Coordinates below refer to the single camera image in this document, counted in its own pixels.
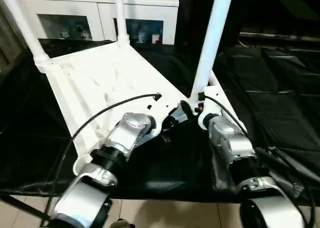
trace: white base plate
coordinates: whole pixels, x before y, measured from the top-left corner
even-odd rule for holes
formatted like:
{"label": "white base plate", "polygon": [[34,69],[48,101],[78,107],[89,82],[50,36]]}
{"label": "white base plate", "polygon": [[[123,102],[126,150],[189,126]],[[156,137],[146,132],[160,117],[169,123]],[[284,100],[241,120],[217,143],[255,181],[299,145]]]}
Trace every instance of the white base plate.
{"label": "white base plate", "polygon": [[41,68],[71,135],[90,117],[112,104],[143,94],[162,95],[157,102],[150,97],[121,105],[88,125],[74,141],[79,156],[73,168],[75,174],[90,161],[88,153],[99,148],[126,112],[154,116],[157,124],[160,123],[159,130],[168,113],[181,100],[187,100],[129,45],[118,47],[115,42],[52,60],[53,64],[43,64]]}

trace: white cabinet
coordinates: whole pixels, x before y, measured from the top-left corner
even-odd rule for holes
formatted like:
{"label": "white cabinet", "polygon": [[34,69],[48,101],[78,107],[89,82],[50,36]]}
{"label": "white cabinet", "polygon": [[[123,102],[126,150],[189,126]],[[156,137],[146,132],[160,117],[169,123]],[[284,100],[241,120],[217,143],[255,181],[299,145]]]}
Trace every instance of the white cabinet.
{"label": "white cabinet", "polygon": [[104,40],[95,2],[20,0],[38,38]]}
{"label": "white cabinet", "polygon": [[[117,39],[114,0],[19,0],[38,38]],[[179,0],[124,0],[131,42],[174,44]]]}
{"label": "white cabinet", "polygon": [[[127,32],[131,42],[174,44],[178,8],[125,4]],[[99,13],[105,39],[116,40],[116,7],[111,3],[99,3]]]}

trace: metal rod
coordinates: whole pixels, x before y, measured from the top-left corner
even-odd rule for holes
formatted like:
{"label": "metal rod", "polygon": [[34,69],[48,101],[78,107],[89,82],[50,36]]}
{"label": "metal rod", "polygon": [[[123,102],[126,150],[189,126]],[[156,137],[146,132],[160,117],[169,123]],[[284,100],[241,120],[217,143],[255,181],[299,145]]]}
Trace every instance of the metal rod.
{"label": "metal rod", "polygon": [[118,45],[127,45],[129,44],[129,37],[127,34],[127,25],[125,19],[125,4],[124,0],[115,0],[116,6],[116,23],[118,28]]}
{"label": "metal rod", "polygon": [[11,11],[18,27],[20,28],[21,33],[23,34],[23,37],[25,38],[25,41],[27,42],[32,54],[34,55],[34,61],[47,61],[49,57],[41,47],[39,40],[29,26],[28,21],[19,6],[18,0],[4,0],[4,2]]}
{"label": "metal rod", "polygon": [[278,40],[286,40],[286,41],[320,42],[319,37],[283,35],[283,34],[272,34],[272,33],[240,32],[239,36],[270,38],[270,39],[278,39]]}
{"label": "metal rod", "polygon": [[28,212],[31,215],[38,217],[42,220],[46,220],[48,221],[50,219],[50,216],[46,215],[45,213],[37,210],[36,208],[33,208],[29,205],[27,205],[26,203],[23,203],[19,200],[17,200],[16,198],[9,196],[9,195],[0,195],[0,200],[11,205],[14,206],[16,208],[18,208],[19,210],[22,210],[24,212]]}
{"label": "metal rod", "polygon": [[[48,202],[46,203],[46,206],[45,206],[45,209],[44,209],[44,215],[45,216],[47,216],[49,214],[49,212],[50,212],[52,201],[53,201],[53,198],[49,197],[48,198]],[[40,227],[44,227],[46,221],[47,221],[46,219],[41,219]]]}
{"label": "metal rod", "polygon": [[214,0],[191,94],[208,85],[231,0]]}

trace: black fabric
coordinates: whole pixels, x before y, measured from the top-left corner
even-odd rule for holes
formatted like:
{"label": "black fabric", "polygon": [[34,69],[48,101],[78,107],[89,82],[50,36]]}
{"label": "black fabric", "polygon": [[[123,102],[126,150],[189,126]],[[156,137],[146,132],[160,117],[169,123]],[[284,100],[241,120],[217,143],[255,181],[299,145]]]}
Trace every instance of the black fabric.
{"label": "black fabric", "polygon": [[[108,42],[42,40],[50,57]],[[136,50],[186,96],[196,64],[172,46]],[[236,113],[257,145],[283,151],[320,174],[320,60],[307,53],[231,48],[214,64]],[[31,54],[0,88],[0,194],[48,196],[57,162],[70,138],[45,74]],[[75,149],[68,153],[57,194],[74,177]],[[174,126],[137,148],[114,197],[237,202],[228,176],[213,160],[208,135],[197,119]]]}

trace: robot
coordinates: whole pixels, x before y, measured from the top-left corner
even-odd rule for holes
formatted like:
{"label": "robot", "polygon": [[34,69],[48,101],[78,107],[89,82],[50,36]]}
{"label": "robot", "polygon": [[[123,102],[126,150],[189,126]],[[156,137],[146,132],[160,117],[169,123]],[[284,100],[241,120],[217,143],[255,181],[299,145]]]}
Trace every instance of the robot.
{"label": "robot", "polygon": [[[204,106],[198,123],[208,131],[211,145],[221,154],[237,193],[247,193],[248,197],[259,193],[259,198],[248,199],[241,205],[243,227],[304,227],[299,211],[259,163],[250,140],[211,100],[211,89],[207,87],[199,95]],[[103,227],[118,175],[126,168],[139,139],[156,125],[155,119],[149,115],[126,113],[100,149],[91,152],[91,163],[86,164],[58,201],[52,214],[52,227],[61,227],[62,223],[76,228]]]}

